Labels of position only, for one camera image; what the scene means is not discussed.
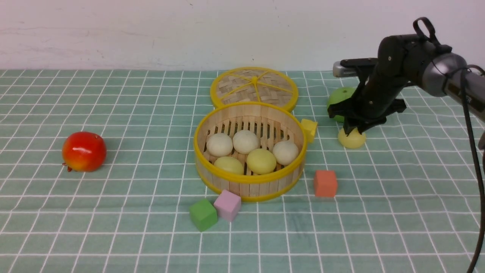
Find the foam block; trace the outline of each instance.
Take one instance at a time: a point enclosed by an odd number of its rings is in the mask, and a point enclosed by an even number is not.
[[[200,232],[208,230],[217,223],[217,210],[207,199],[193,204],[189,212],[190,219]]]
[[[228,190],[223,190],[214,202],[214,207],[221,218],[232,222],[241,209],[241,197]]]
[[[312,143],[317,132],[318,123],[309,119],[302,119],[301,125],[307,134],[307,141]]]
[[[337,194],[337,176],[334,171],[318,170],[313,178],[315,196],[335,197]]]

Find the apple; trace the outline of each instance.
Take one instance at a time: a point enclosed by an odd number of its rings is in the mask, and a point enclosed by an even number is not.
[[[352,94],[355,92],[355,90],[356,90],[355,87],[344,86],[333,91],[332,94],[330,94],[330,97],[328,98],[327,109],[331,104],[336,104],[350,98]],[[343,117],[336,115],[334,117],[334,120],[337,122],[343,122]]]
[[[106,159],[106,152],[101,136],[86,131],[76,132],[62,146],[63,165],[67,166],[67,171],[95,171]]]

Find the grid pattern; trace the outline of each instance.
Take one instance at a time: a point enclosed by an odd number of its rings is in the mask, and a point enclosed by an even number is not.
[[[294,115],[319,123],[301,181],[197,232],[188,207],[216,196],[198,178],[192,136],[220,72],[0,70],[0,272],[466,270],[480,206],[461,106],[406,88],[409,108],[346,150],[325,105],[357,80],[328,71],[287,72]],[[81,130],[107,143],[96,172],[61,165],[63,141]],[[336,171],[335,199],[314,197],[319,169]]]

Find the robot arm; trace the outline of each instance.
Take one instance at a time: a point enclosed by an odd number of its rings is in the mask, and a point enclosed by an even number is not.
[[[429,37],[419,28],[420,20],[428,29]],[[452,53],[450,46],[438,42],[427,18],[418,18],[413,27],[416,34],[384,38],[377,58],[349,59],[334,64],[335,77],[357,76],[360,80],[351,98],[328,108],[329,117],[345,117],[343,128],[347,135],[355,128],[363,133],[384,124],[387,116],[403,112],[404,100],[396,97],[408,86],[417,85],[434,97],[450,96],[462,104],[461,71],[467,62]],[[469,70],[464,77],[469,110],[485,121],[485,77]]]

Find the green apple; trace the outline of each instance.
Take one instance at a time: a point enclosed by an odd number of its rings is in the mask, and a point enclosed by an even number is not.
[[[355,87],[344,86],[333,91],[332,94],[330,94],[330,97],[328,98],[327,109],[331,104],[336,104],[350,98],[352,94],[355,92],[355,90],[356,90]],[[337,122],[343,122],[343,117],[336,115],[334,117],[334,120]]]

